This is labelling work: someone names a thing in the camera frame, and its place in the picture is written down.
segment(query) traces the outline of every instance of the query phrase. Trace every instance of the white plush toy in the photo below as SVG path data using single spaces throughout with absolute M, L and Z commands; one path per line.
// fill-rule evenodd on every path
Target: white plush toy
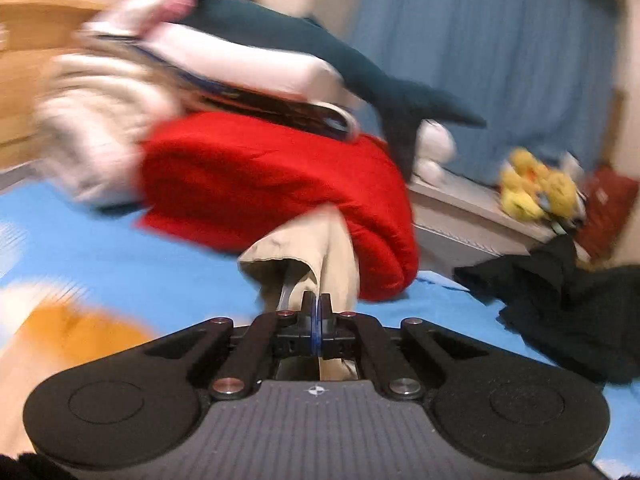
M 438 164 L 446 164 L 456 155 L 456 143 L 442 124 L 422 121 L 418 128 L 418 158 L 428 158 Z
M 434 121 L 422 121 L 418 129 L 414 173 L 430 186 L 441 186 L 446 164 L 456 155 L 456 143 L 449 131 Z
M 414 166 L 414 173 L 433 187 L 439 187 L 444 182 L 444 170 L 441 165 L 428 158 L 419 158 Z

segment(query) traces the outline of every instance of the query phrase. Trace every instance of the wooden furniture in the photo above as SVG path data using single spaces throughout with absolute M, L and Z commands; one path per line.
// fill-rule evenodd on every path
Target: wooden furniture
M 0 0 L 0 168 L 37 156 L 31 109 L 40 73 L 103 8 L 82 0 Z

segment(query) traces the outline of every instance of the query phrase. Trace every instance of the blanket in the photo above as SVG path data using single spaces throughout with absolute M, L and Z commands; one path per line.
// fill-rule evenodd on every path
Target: blanket
M 337 142 L 256 118 L 208 112 L 145 143 L 144 225 L 241 252 L 325 203 L 340 209 L 360 263 L 360 297 L 386 300 L 418 269 L 404 181 L 379 139 Z
M 35 107 L 39 167 L 77 202 L 135 202 L 140 142 L 181 114 L 177 93 L 143 65 L 91 52 L 57 56 Z

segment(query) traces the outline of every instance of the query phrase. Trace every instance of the pink fabric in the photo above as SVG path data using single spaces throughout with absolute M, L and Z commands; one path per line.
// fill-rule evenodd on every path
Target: pink fabric
M 195 2 L 196 0 L 162 0 L 160 7 L 142 26 L 140 36 L 146 36 L 159 23 L 173 22 L 186 16 L 195 6 Z

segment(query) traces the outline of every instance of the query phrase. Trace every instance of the red cushion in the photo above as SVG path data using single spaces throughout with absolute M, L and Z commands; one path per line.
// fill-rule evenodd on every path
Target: red cushion
M 418 250 L 402 176 L 370 136 L 354 143 L 226 112 L 161 126 L 145 143 L 145 226 L 219 251 L 244 251 L 325 203 L 342 212 L 360 297 L 386 300 L 414 280 Z
M 575 241 L 593 259 L 609 256 L 612 245 L 622 232 L 638 196 L 639 183 L 634 178 L 603 166 L 588 185 L 587 221 Z

